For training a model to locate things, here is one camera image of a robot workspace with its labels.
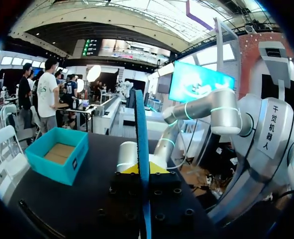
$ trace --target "teal cardboard box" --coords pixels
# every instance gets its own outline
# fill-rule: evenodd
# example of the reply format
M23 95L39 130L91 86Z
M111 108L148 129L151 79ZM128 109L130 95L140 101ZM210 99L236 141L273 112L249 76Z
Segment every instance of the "teal cardboard box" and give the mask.
M88 152L88 134L53 128L26 150L31 168L54 181L72 186Z

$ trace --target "purple sign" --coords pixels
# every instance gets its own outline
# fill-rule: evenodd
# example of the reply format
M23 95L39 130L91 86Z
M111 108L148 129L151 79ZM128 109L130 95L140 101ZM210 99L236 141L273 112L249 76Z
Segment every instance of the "purple sign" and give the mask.
M187 17L191 18L193 21L196 21L197 23L201 24L202 26L204 26L206 29L208 30L214 30L213 27L211 27L209 24L207 24L205 21L201 20L200 18L198 18L197 16L193 15L190 11L190 1L191 0L188 0L187 1Z

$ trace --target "television screen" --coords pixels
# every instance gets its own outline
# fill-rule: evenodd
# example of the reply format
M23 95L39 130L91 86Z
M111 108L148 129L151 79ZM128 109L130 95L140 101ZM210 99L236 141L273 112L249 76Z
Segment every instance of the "television screen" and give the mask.
M234 81L223 73L176 61L169 99L183 103L193 101L218 88L234 89Z
M103 39L98 56L109 56L120 59L160 64L170 57L170 51L135 41Z

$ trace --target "round lamp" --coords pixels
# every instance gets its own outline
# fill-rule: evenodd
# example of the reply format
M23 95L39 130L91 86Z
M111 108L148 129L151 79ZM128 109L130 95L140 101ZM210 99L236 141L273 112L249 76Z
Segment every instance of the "round lamp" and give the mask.
M99 65L93 66L87 74L87 80L88 82L93 82L95 81L101 73L101 67Z
M77 79L77 93L80 93L84 89L84 81L82 79Z

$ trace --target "cardboard bottom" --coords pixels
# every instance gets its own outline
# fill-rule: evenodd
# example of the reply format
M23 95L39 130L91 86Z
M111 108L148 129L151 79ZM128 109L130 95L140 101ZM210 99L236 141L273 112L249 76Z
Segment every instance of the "cardboard bottom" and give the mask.
M71 155L75 147L57 143L54 147L45 155L49 161L63 165L67 158Z

